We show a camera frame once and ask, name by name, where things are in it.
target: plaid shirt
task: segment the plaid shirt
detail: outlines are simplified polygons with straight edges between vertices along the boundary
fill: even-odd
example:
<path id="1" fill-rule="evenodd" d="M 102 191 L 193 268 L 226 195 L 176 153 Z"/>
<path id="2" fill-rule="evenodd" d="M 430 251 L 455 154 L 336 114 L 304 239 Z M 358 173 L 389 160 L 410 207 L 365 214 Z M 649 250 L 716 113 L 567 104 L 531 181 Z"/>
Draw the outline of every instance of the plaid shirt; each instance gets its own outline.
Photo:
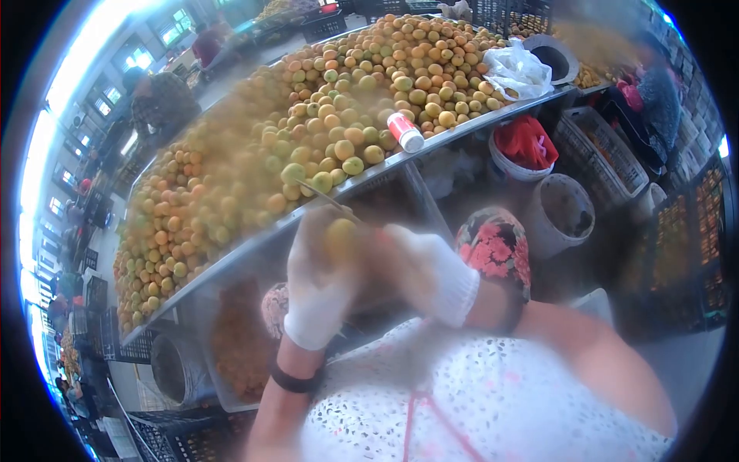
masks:
<path id="1" fill-rule="evenodd" d="M 161 129 L 167 123 L 189 117 L 197 108 L 192 91 L 171 72 L 151 77 L 151 96 L 137 96 L 131 103 L 134 128 L 141 140 L 149 138 L 151 125 Z"/>

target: red plastic bag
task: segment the red plastic bag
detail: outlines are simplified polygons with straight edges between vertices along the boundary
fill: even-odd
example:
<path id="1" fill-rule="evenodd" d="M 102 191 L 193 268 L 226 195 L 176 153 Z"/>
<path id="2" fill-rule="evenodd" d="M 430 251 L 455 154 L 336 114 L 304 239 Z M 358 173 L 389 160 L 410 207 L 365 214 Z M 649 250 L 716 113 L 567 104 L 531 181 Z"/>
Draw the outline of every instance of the red plastic bag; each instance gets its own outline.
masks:
<path id="1" fill-rule="evenodd" d="M 616 88 L 621 91 L 621 94 L 626 98 L 626 103 L 631 109 L 635 112 L 641 112 L 644 109 L 644 102 L 641 100 L 639 90 L 635 86 L 629 85 L 623 80 L 619 80 L 616 84 Z"/>
<path id="2" fill-rule="evenodd" d="M 524 169 L 545 170 L 559 158 L 542 124 L 528 114 L 495 129 L 493 136 L 500 152 Z"/>

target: red string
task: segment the red string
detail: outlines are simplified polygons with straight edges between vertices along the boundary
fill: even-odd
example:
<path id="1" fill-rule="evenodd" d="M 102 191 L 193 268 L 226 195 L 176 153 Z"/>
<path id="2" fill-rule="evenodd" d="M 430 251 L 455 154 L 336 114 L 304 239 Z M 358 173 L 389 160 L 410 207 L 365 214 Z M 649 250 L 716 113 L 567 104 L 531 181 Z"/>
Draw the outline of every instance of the red string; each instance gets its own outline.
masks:
<path id="1" fill-rule="evenodd" d="M 415 401 L 419 398 L 425 398 L 428 400 L 429 404 L 431 405 L 431 410 L 436 414 L 436 416 L 439 418 L 441 423 L 444 425 L 444 427 L 449 431 L 449 433 L 454 436 L 457 441 L 462 445 L 462 448 L 472 457 L 472 460 L 475 462 L 486 462 L 485 459 L 483 459 L 483 456 L 480 455 L 479 452 L 475 450 L 474 447 L 467 441 L 466 438 L 464 438 L 458 431 L 455 429 L 452 424 L 449 422 L 449 420 L 444 416 L 444 414 L 441 413 L 441 410 L 436 405 L 436 401 L 434 401 L 434 397 L 431 396 L 428 392 L 422 392 L 414 390 L 411 392 L 410 401 L 408 403 L 408 419 L 406 420 L 406 437 L 405 441 L 403 442 L 403 462 L 408 462 L 408 456 L 409 456 L 409 448 L 411 444 L 411 430 L 413 426 L 413 410 L 415 408 Z"/>

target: pink bag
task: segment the pink bag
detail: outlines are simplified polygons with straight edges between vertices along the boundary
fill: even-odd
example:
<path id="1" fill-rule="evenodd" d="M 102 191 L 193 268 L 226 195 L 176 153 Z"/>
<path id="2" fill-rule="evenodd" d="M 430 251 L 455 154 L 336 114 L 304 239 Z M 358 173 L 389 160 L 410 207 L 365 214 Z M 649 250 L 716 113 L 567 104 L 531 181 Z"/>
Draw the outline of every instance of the pink bag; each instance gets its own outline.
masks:
<path id="1" fill-rule="evenodd" d="M 626 98 L 626 102 L 634 112 L 641 112 L 644 109 L 644 102 L 641 100 L 641 95 L 635 86 L 627 84 L 623 80 L 619 80 L 616 84 L 616 88 L 621 91 L 621 94 Z"/>

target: red shirt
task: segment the red shirt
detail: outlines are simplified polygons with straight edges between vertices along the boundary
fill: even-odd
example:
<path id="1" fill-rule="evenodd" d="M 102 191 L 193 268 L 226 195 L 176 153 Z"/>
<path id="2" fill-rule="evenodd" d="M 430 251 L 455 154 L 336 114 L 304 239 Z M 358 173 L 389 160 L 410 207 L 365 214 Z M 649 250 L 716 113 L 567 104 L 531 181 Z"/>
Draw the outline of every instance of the red shirt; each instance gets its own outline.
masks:
<path id="1" fill-rule="evenodd" d="M 221 42 L 218 38 L 216 31 L 206 30 L 201 32 L 193 42 L 192 52 L 195 54 L 195 58 L 200 59 L 203 67 L 208 67 L 213 58 L 221 52 Z"/>
<path id="2" fill-rule="evenodd" d="M 85 178 L 80 183 L 80 191 L 82 191 L 82 194 L 87 194 L 87 192 L 90 190 L 90 186 L 92 185 L 92 181 L 89 178 Z"/>

